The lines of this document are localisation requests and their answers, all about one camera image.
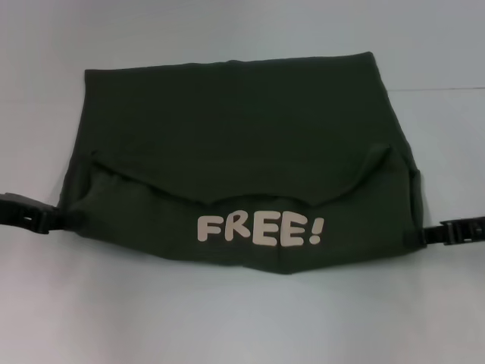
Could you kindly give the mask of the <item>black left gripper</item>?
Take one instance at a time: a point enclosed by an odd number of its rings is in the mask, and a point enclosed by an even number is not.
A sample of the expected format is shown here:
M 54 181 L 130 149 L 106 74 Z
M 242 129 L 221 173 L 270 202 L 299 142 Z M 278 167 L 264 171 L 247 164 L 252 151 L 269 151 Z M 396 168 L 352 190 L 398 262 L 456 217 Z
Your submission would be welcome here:
M 51 205 L 34 205 L 23 196 L 0 193 L 0 225 L 49 234 L 51 231 L 72 231 L 84 220 L 82 212 L 63 212 Z

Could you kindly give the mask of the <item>dark green shirt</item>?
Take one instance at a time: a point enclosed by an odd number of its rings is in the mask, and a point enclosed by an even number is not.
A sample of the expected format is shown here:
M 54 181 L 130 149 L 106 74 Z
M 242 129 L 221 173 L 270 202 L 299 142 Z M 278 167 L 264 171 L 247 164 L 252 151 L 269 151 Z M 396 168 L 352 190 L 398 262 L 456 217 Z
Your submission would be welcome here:
M 69 231 L 283 274 L 424 247 L 420 172 L 370 52 L 84 80 Z

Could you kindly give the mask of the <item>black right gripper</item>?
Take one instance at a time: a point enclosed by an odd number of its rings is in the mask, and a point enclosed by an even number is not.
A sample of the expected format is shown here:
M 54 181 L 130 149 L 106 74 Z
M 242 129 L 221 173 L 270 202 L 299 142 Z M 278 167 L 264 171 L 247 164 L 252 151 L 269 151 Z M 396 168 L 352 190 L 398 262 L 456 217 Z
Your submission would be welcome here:
M 424 227 L 405 234 L 407 247 L 426 247 L 431 244 L 461 245 L 485 240 L 485 217 L 441 221 L 439 225 Z

